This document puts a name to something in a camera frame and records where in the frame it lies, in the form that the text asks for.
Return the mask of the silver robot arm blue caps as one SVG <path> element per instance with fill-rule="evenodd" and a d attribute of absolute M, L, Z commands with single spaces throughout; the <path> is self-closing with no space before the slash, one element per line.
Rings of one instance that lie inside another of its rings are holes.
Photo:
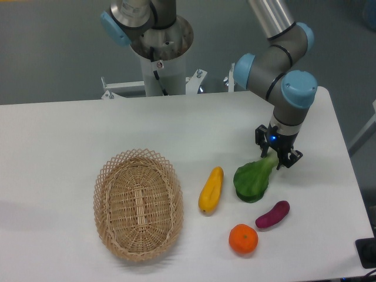
<path fill-rule="evenodd" d="M 255 141 L 263 156 L 274 150 L 278 165 L 291 167 L 302 157 L 294 142 L 318 88 L 313 75 L 293 65 L 310 51 L 314 34 L 294 20 L 284 1 L 249 5 L 269 47 L 259 55 L 243 55 L 233 67 L 233 80 L 273 105 L 270 123 L 256 129 Z M 112 1 L 100 22 L 114 42 L 131 47 L 140 58 L 148 96 L 187 93 L 183 57 L 193 30 L 176 13 L 175 1 Z"/>

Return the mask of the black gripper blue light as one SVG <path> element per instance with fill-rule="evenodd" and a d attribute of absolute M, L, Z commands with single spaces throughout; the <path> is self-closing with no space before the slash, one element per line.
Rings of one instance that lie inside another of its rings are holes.
<path fill-rule="evenodd" d="M 294 142 L 298 132 L 293 135 L 285 135 L 278 130 L 279 127 L 277 125 L 271 124 L 268 127 L 260 125 L 255 130 L 255 142 L 260 147 L 261 158 L 267 156 L 269 148 L 277 152 L 277 170 L 281 167 L 290 168 L 303 156 L 300 151 L 294 150 Z"/>

